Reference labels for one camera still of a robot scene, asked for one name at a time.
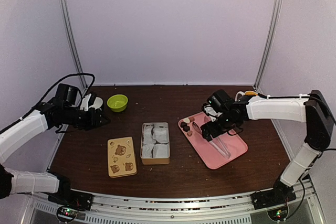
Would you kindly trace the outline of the clear plastic tongs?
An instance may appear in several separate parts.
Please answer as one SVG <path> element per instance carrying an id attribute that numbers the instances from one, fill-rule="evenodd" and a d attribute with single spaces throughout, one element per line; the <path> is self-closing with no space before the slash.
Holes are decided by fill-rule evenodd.
<path id="1" fill-rule="evenodd" d="M 229 151 L 227 145 L 219 137 L 213 138 L 209 142 L 224 158 L 229 159 L 231 157 L 231 152 Z"/>

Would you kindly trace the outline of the bear print tin lid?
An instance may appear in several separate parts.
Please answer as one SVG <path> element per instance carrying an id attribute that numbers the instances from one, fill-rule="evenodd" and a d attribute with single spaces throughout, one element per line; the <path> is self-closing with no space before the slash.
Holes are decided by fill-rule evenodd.
<path id="1" fill-rule="evenodd" d="M 138 172 L 132 137 L 108 140 L 107 157 L 110 178 L 132 176 Z"/>

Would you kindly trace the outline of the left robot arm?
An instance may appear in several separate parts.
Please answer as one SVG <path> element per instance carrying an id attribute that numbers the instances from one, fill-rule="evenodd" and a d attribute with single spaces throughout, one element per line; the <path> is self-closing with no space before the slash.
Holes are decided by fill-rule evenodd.
<path id="1" fill-rule="evenodd" d="M 104 114 L 104 101 L 95 92 L 85 94 L 76 104 L 78 88 L 59 84 L 48 102 L 39 101 L 31 110 L 1 130 L 1 198 L 13 194 L 49 193 L 64 205 L 76 197 L 67 177 L 55 173 L 24 172 L 4 167 L 4 163 L 22 146 L 53 127 L 63 125 L 89 131 L 110 123 Z"/>

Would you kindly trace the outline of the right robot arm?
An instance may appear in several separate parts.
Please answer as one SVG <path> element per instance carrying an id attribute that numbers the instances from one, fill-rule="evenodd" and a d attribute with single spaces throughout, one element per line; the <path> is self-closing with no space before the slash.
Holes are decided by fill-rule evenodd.
<path id="1" fill-rule="evenodd" d="M 202 105 L 209 122 L 201 126 L 202 137 L 213 140 L 247 121 L 272 120 L 291 160 L 269 192 L 272 203 L 289 196 L 292 186 L 305 177 L 330 146 L 335 118 L 319 90 L 298 95 L 274 96 L 240 91 L 235 98 L 224 90 L 214 92 Z"/>

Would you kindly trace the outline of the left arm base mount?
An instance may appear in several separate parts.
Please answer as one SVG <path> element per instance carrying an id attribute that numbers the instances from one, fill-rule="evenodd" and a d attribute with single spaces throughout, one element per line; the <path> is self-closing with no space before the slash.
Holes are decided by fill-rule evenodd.
<path id="1" fill-rule="evenodd" d="M 56 193 L 48 193 L 48 201 L 71 207 L 79 211 L 91 209 L 93 194 L 83 193 L 71 189 L 70 179 L 55 172 L 47 172 L 55 175 L 59 180 L 59 187 Z"/>

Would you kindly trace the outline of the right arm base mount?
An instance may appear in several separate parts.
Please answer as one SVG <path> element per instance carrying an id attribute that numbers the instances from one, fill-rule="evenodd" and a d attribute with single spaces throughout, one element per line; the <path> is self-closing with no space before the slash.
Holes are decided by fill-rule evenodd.
<path id="1" fill-rule="evenodd" d="M 251 200 L 255 210 L 283 205 L 289 201 L 296 200 L 296 198 L 293 186 L 289 187 L 285 185 L 280 179 L 275 181 L 272 189 L 265 191 L 259 190 L 251 194 Z"/>

